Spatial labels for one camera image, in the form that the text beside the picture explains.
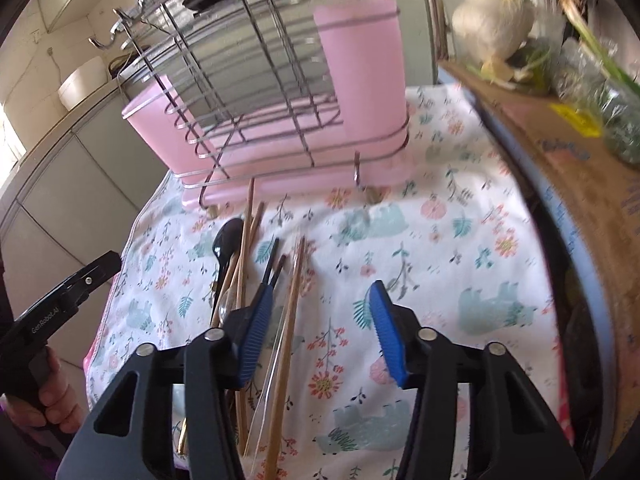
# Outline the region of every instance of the white cloth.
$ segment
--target white cloth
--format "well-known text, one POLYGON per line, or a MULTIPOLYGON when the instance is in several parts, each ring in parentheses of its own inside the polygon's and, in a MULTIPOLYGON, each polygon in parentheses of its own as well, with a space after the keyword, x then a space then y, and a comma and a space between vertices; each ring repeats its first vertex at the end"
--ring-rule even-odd
MULTIPOLYGON (((394 384, 380 357, 366 303, 374 280, 455 343, 503 342, 560 413, 556 313, 538 234, 517 184, 460 88, 414 88, 407 97, 408 149, 416 162, 411 181, 386 190, 378 205, 366 205, 356 190, 334 189, 280 197, 265 212, 249 297, 275 237, 285 253, 300 234, 309 242, 280 478, 395 478, 414 393, 394 384)), ((90 359, 91 402, 140 343, 180 346, 208 325, 217 270, 212 241, 244 206, 226 205, 213 221, 183 211, 180 199, 180 183, 168 175, 133 226, 90 359)), ((278 284, 277 313, 288 280, 284 273, 278 284)), ((268 355, 249 388, 252 406, 268 355)), ((465 476, 464 395, 458 408, 452 478, 465 476)), ((181 415, 174 413, 176 440, 181 415)), ((254 478, 261 474, 258 460, 254 478)))

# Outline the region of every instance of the silver screw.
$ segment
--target silver screw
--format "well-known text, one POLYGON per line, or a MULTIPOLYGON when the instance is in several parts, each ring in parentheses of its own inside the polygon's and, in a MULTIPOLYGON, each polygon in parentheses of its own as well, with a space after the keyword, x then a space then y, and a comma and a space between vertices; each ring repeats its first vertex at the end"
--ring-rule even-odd
POLYGON ((489 352, 493 355, 505 355, 507 353, 507 349, 502 343, 490 343, 489 352))
POLYGON ((140 357, 146 357, 148 355, 151 355, 155 351, 156 347, 151 343, 142 343, 142 345, 136 348, 136 354, 138 354, 140 357))
POLYGON ((221 328, 209 328, 209 330, 204 333, 204 339, 206 339, 207 341, 218 341, 224 336, 225 331, 221 328))
POLYGON ((421 328, 418 331, 418 337, 423 341, 434 341, 438 333, 433 328, 421 328))

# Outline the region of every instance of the spoon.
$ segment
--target spoon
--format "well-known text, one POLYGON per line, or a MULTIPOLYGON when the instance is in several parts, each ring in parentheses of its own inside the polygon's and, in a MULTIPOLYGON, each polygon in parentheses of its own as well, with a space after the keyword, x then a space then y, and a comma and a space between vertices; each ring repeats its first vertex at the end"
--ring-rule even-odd
POLYGON ((243 227, 244 222, 241 218, 232 218, 220 228, 213 240, 213 254, 218 260, 218 277, 213 304, 216 304, 222 290, 231 257, 240 250, 243 227))

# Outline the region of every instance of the white bowl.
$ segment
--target white bowl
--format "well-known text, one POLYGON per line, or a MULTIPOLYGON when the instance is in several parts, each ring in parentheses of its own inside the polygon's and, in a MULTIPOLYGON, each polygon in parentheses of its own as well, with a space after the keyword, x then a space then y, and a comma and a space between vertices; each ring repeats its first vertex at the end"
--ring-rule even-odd
POLYGON ((67 110, 72 110, 80 101, 91 95, 102 85, 107 84, 109 77, 104 61, 96 56, 76 69, 58 89, 58 96, 67 110))

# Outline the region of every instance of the yellow label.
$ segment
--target yellow label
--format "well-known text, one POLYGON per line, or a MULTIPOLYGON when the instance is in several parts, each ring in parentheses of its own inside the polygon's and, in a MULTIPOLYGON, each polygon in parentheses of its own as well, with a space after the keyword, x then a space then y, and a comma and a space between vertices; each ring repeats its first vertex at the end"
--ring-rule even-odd
POLYGON ((583 137, 600 137, 602 132, 593 118, 585 113, 578 112, 567 105, 549 105, 551 109, 573 126, 583 137))

